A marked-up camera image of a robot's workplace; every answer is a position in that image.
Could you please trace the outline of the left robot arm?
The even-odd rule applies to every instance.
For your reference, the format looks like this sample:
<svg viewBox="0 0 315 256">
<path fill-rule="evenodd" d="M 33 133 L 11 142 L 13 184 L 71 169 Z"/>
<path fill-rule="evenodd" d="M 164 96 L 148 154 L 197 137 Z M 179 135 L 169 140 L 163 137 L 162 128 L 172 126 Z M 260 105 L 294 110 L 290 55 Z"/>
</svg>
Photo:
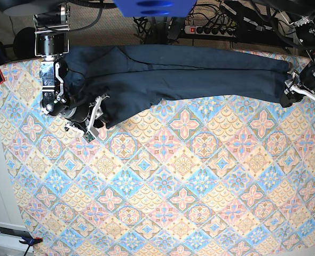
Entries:
<svg viewBox="0 0 315 256">
<path fill-rule="evenodd" d="M 301 101 L 306 96 L 314 101 L 315 109 L 315 14 L 302 16 L 299 19 L 289 15 L 291 20 L 289 26 L 295 30 L 299 44 L 281 35 L 277 24 L 272 19 L 269 6 L 266 7 L 266 14 L 278 37 L 293 48 L 305 51 L 311 59 L 301 72 L 296 70 L 291 72 L 291 78 L 285 81 L 285 89 L 281 95 L 280 104 L 282 107 L 287 108 L 293 103 Z"/>
</svg>

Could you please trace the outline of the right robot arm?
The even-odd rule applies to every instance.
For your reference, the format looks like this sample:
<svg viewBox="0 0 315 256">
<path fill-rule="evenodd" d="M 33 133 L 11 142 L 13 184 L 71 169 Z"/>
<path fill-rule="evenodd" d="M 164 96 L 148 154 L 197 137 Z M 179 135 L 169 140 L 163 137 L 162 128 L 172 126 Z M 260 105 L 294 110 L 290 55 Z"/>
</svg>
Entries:
<svg viewBox="0 0 315 256">
<path fill-rule="evenodd" d="M 67 119 L 68 129 L 87 132 L 112 120 L 104 103 L 109 96 L 105 89 L 92 92 L 86 73 L 69 68 L 64 58 L 69 52 L 69 16 L 68 2 L 34 15 L 35 54 L 43 59 L 41 108 L 45 115 Z"/>
</svg>

